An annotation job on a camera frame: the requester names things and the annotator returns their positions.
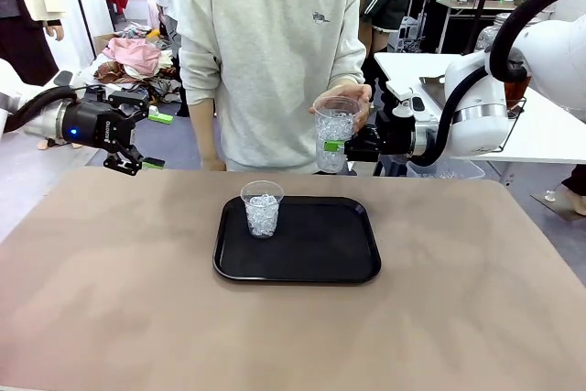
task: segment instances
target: glass jar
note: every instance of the glass jar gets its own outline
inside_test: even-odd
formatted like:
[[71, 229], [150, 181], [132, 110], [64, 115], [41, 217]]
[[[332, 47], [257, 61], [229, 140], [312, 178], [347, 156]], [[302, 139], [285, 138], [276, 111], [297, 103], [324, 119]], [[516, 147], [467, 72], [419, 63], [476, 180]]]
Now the glass jar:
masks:
[[[478, 40], [476, 41], [476, 48], [474, 52], [479, 52], [481, 50], [486, 50], [487, 48], [491, 47], [496, 40], [496, 36], [498, 31], [501, 30], [501, 27], [505, 23], [506, 19], [511, 16], [511, 13], [501, 13], [494, 19], [494, 24], [491, 27], [486, 27], [478, 36]], [[541, 21], [540, 18], [533, 17], [531, 21], [527, 24], [527, 27], [532, 27], [536, 23]]]

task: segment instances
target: clear plastic cup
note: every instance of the clear plastic cup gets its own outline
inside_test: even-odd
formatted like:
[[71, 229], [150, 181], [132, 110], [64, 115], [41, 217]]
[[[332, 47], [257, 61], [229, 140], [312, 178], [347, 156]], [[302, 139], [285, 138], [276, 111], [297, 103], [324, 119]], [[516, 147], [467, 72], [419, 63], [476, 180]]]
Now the clear plastic cup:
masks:
[[360, 112], [360, 104], [352, 98], [332, 96], [318, 98], [313, 108], [318, 168], [324, 173], [339, 173], [346, 163], [344, 143], [352, 138], [354, 118]]
[[252, 236], [273, 236], [277, 229], [278, 208], [284, 195], [281, 187], [268, 180], [250, 182], [242, 188], [240, 197], [246, 207], [246, 220]]

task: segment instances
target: person's hand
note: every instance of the person's hand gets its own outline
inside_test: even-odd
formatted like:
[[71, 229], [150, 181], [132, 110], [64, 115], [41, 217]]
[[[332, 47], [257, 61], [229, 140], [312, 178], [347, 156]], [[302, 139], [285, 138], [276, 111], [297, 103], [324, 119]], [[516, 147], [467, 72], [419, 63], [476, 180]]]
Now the person's hand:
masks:
[[45, 27], [45, 32], [49, 37], [54, 37], [57, 41], [62, 41], [65, 37], [65, 31], [63, 31], [63, 27]]
[[[343, 84], [329, 89], [320, 95], [318, 100], [333, 96], [345, 96], [353, 98], [360, 104], [360, 112], [354, 118], [354, 132], [360, 131], [368, 122], [370, 116], [370, 99], [373, 96], [372, 88], [367, 84]], [[315, 114], [315, 109], [310, 107], [309, 112]]]
[[226, 163], [219, 157], [214, 157], [212, 159], [203, 159], [201, 161], [201, 169], [205, 171], [225, 171]]

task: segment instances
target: gray floor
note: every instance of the gray floor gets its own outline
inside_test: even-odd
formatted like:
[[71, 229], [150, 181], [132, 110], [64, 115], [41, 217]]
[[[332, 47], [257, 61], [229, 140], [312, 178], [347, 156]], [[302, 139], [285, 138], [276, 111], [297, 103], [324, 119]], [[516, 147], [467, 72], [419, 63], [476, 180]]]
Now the gray floor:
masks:
[[[163, 104], [163, 113], [174, 114], [178, 104]], [[89, 160], [93, 150], [83, 149], [76, 153], [70, 147], [39, 152], [37, 139], [26, 136], [7, 137], [0, 143], [0, 241], [36, 205], [46, 192], [69, 168], [75, 168]], [[200, 157], [193, 129], [188, 118], [176, 118], [172, 125], [142, 121], [137, 127], [136, 144], [146, 157], [167, 161], [167, 168], [198, 169]], [[99, 152], [89, 165], [101, 166], [105, 154]], [[498, 179], [485, 163], [479, 165], [488, 179]], [[361, 164], [359, 174], [372, 174], [373, 166]], [[586, 284], [586, 219], [567, 223], [556, 214], [531, 198], [532, 193], [553, 189], [571, 173], [572, 166], [521, 164], [515, 183], [510, 187], [512, 195], [531, 219], [556, 246], [561, 256]]]

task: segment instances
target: black pole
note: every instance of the black pole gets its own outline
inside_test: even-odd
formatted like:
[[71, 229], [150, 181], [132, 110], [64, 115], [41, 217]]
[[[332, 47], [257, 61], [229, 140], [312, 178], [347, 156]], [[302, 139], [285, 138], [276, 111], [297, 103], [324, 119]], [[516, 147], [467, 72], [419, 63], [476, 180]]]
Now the black pole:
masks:
[[480, 19], [483, 15], [484, 11], [484, 4], [486, 0], [480, 0], [478, 3], [478, 7], [476, 9], [476, 14], [474, 15], [474, 22], [472, 23], [472, 29], [470, 31], [470, 38], [468, 39], [468, 45], [466, 46], [466, 50], [464, 51], [465, 54], [470, 54], [474, 51], [476, 47], [476, 40], [478, 38], [478, 28], [480, 27]]
[[88, 25], [88, 19], [85, 16], [85, 10], [83, 9], [83, 3], [81, 2], [81, 0], [77, 0], [77, 1], [80, 4], [81, 17], [83, 18], [83, 24], [85, 25], [85, 31], [88, 34], [88, 39], [90, 40], [90, 47], [92, 48], [93, 57], [96, 58], [97, 54], [95, 53], [95, 48], [93, 47], [92, 33], [90, 32], [90, 26]]

